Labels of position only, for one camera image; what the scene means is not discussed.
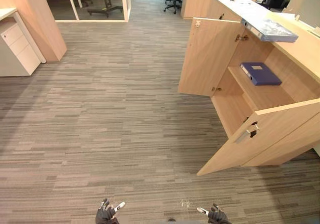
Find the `cabinet shelf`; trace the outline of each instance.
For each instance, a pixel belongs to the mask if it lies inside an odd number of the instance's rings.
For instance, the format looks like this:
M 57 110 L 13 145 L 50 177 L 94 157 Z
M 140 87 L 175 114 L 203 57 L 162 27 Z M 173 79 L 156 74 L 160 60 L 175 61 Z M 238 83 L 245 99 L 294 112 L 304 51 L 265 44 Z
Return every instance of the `cabinet shelf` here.
M 241 95 L 216 95 L 211 101 L 229 138 L 253 112 Z
M 240 67 L 229 67 L 228 70 L 255 111 L 295 103 L 281 86 L 254 86 Z

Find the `glass wall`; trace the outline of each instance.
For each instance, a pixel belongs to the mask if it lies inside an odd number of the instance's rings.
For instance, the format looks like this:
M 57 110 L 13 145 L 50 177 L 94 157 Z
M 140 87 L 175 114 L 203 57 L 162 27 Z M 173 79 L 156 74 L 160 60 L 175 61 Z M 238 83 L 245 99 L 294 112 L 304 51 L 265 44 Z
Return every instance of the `glass wall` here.
M 124 20 L 122 0 L 73 0 L 80 20 Z
M 128 21 L 131 0 L 47 0 L 55 20 Z

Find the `blue file folder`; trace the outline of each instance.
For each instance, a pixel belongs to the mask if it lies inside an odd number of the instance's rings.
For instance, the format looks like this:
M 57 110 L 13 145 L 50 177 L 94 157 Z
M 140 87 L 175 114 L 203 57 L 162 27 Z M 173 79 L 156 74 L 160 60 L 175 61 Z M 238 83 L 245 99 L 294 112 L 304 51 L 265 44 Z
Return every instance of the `blue file folder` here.
M 281 84 L 281 80 L 264 63 L 242 63 L 240 67 L 256 86 Z

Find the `open cabinet door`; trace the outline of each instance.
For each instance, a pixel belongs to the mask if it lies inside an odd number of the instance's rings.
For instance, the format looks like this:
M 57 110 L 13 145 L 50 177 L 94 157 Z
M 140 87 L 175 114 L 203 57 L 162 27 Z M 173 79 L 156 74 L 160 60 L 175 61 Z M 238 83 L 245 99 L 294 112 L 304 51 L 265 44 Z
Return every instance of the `open cabinet door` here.
M 231 138 L 201 168 L 197 175 L 242 165 L 294 132 L 320 112 L 320 99 L 254 112 Z M 247 132 L 256 135 L 250 137 Z
M 280 165 L 320 143 L 320 113 L 242 166 Z
M 193 18 L 178 91 L 211 97 L 244 30 L 238 21 Z

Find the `gray striped carpet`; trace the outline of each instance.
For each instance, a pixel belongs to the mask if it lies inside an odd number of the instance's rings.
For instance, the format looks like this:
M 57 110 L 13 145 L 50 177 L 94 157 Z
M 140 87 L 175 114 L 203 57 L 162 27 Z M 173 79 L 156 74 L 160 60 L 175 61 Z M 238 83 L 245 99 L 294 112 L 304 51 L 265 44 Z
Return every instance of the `gray striped carpet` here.
M 31 77 L 0 79 L 0 223 L 92 224 L 100 201 L 124 223 L 318 219 L 320 159 L 196 172 L 227 137 L 207 97 L 177 93 L 190 21 L 133 0 L 129 23 L 60 23 L 68 46 Z

